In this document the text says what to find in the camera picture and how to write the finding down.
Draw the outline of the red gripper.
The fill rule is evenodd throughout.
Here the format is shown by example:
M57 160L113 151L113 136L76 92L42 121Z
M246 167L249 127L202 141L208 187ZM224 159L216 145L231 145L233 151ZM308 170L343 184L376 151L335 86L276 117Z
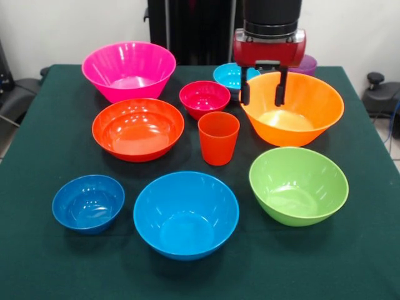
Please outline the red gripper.
M276 86L275 106L284 104L287 68L300 65L306 50L306 32L297 29L294 33L279 39L258 38L246 34L243 28L235 30L233 56L241 66L241 103L249 104L250 87L247 82L248 68L280 67L280 81Z

